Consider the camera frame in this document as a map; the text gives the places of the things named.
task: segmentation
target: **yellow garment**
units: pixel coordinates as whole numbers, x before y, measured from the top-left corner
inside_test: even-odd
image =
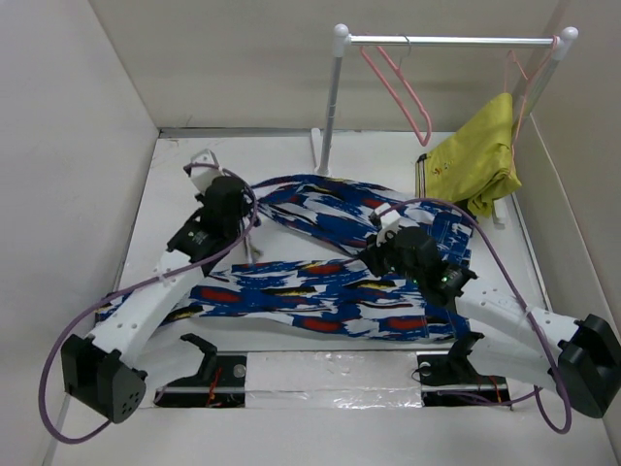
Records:
[[[416,163],[416,195],[450,202],[468,199],[478,216],[522,183],[511,168],[511,94],[492,99],[459,131]]]

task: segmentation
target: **blue and white garment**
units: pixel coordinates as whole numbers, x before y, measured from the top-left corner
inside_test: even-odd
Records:
[[[374,208],[407,196],[369,183],[298,175],[254,186],[261,213],[354,256],[376,232]],[[444,259],[467,265],[472,229],[461,216],[423,203],[398,211],[438,242]],[[110,316],[126,299],[100,310]],[[261,317],[312,331],[382,340],[444,340],[469,330],[468,321],[426,303],[416,285],[396,275],[374,277],[361,261],[267,262],[212,272],[165,319]]]

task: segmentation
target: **vertical pole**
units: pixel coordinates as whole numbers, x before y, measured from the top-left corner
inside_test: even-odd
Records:
[[[541,70],[539,77],[537,78],[535,84],[533,84],[533,88],[529,92],[528,101],[526,102],[526,108],[524,109],[524,117],[527,117],[533,111],[533,108],[543,94],[543,90],[552,78],[554,71],[556,70],[557,66],[559,66],[561,60],[565,58],[565,55],[567,55],[567,52],[570,50],[573,41],[575,41],[577,37],[578,30],[575,27],[566,27],[561,32],[561,36],[559,38],[559,43],[557,44],[556,50],[552,52],[552,57],[550,58],[550,61],[547,63],[545,68]]]
[[[334,132],[334,120],[337,114],[337,93],[339,92],[339,80],[341,78],[341,65],[349,30],[344,24],[337,24],[334,28],[334,43],[332,54],[332,75],[330,77],[330,92],[328,94],[328,108],[326,110],[326,126],[323,130],[323,142],[321,144],[321,161],[314,172],[323,177],[330,175],[330,147],[332,145],[332,133]]]

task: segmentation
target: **white floor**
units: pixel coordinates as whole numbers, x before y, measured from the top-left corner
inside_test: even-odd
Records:
[[[431,147],[447,136],[446,133],[436,134]],[[181,167],[191,155],[205,148],[212,149],[222,165],[250,183],[279,175],[310,173],[314,165],[310,135],[160,140],[151,163],[121,285],[148,276],[165,243],[195,210],[194,188]],[[413,163],[423,151],[409,133],[337,133],[333,141],[331,175],[380,183],[413,193]],[[483,227],[526,299],[544,306],[537,270],[518,215],[511,202],[507,205],[508,218],[504,228],[495,226],[491,220],[484,220]],[[265,260],[338,256],[270,222],[264,222],[254,233],[253,240],[265,252]],[[471,248],[473,270],[498,288],[508,290],[480,238],[474,237]],[[236,250],[222,265],[241,261],[244,261],[244,254]],[[334,338],[258,319],[186,319],[170,327],[150,343],[151,350],[186,331],[200,333],[225,351],[404,350],[335,353],[334,357],[350,354],[355,358],[354,372],[365,374],[356,386],[359,387],[360,383],[375,387],[389,385],[389,389],[398,386],[404,390],[401,394],[405,397],[398,396],[395,406],[401,406],[399,409],[321,410],[305,409],[312,404],[258,403],[254,409],[220,412],[139,410],[125,423],[110,427],[83,446],[59,446],[54,465],[449,465],[492,461],[507,465],[616,464],[603,424],[578,414],[574,417],[572,432],[561,437],[547,430],[531,402],[521,405],[515,412],[489,408],[408,409],[420,404],[415,402],[418,396],[415,385],[406,381],[409,372],[407,364],[403,364],[408,361],[406,350],[420,348],[420,344],[397,345]],[[253,371],[254,374],[281,374],[277,389],[302,393],[305,387],[309,391],[318,390],[321,386],[316,378],[328,370],[328,366],[321,359],[322,364],[317,369],[311,364],[313,357],[316,360],[317,356],[312,352],[302,355],[281,353],[270,360],[260,353],[252,354],[248,379],[251,380]],[[308,371],[300,370],[304,364],[308,365]],[[375,373],[376,380],[368,377],[368,374]],[[387,383],[386,378],[391,377],[397,379]],[[260,388],[263,385],[255,383],[255,386]],[[527,387],[521,384],[512,386],[514,395],[526,393],[526,390]],[[553,418],[560,422],[562,407],[559,400],[552,394],[545,400]],[[392,406],[384,401],[384,405],[376,405]],[[362,408],[373,406],[373,402],[347,404],[345,400],[340,405],[330,406]],[[100,420],[72,401],[64,431],[67,435],[79,435]]]

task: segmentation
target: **clear plastic sheet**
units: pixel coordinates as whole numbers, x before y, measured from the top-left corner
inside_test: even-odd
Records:
[[[284,351],[248,355],[249,408],[422,408],[414,351]]]

